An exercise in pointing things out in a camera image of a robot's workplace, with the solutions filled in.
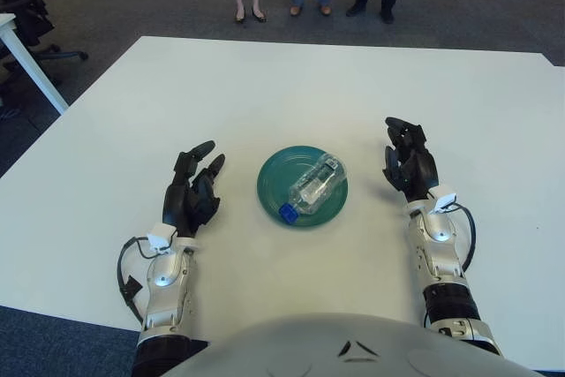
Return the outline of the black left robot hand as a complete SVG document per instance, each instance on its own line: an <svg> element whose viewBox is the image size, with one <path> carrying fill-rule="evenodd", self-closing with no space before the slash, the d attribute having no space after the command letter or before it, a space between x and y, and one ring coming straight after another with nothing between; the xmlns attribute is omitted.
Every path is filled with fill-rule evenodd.
<svg viewBox="0 0 565 377"><path fill-rule="evenodd" d="M180 238L194 238L199 227L207 224L219 208L221 200L215 196L214 182L225 155L216 156L196 173L199 162L214 148L215 142L209 140L178 154L174 176L164 196L162 222L175 227Z"/></svg>

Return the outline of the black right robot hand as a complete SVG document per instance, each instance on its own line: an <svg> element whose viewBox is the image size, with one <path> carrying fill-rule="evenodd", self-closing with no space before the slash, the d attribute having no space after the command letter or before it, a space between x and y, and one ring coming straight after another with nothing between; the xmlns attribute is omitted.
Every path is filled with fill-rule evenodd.
<svg viewBox="0 0 565 377"><path fill-rule="evenodd" d="M385 147L385 178L408 203L425 200L439 177L422 127L396 117L387 117L385 123L392 143Z"/></svg>

